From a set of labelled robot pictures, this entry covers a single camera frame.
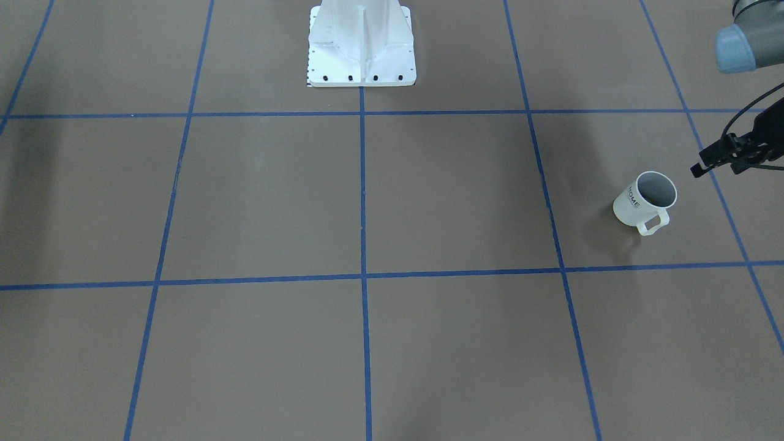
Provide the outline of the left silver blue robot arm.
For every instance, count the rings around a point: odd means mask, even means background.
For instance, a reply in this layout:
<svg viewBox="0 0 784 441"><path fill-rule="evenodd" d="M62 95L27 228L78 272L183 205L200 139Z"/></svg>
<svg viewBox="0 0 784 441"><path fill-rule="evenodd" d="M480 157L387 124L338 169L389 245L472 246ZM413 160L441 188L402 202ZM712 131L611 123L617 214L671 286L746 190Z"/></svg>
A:
<svg viewBox="0 0 784 441"><path fill-rule="evenodd" d="M783 63L783 2L733 1L733 23L717 31L715 58L723 74Z"/></svg>

